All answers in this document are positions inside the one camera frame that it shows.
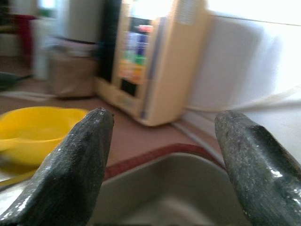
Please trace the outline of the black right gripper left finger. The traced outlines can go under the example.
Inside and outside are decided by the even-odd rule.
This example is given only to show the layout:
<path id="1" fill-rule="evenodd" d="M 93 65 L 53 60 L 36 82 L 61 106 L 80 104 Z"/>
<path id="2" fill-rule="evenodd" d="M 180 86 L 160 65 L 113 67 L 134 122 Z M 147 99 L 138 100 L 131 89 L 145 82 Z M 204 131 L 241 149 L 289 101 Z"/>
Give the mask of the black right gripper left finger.
<path id="1" fill-rule="evenodd" d="M 90 111 L 44 159 L 1 214 L 1 225 L 86 225 L 103 182 L 113 126 L 109 110 Z"/>

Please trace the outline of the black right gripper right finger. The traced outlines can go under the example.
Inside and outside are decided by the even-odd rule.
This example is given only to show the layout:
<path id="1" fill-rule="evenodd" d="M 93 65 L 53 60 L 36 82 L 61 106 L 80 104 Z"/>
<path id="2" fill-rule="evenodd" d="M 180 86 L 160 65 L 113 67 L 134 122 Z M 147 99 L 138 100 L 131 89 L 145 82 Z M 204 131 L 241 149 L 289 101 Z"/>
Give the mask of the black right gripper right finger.
<path id="1" fill-rule="evenodd" d="M 236 111 L 217 114 L 215 134 L 226 171 L 254 226 L 301 223 L 301 166 L 262 125 Z"/>

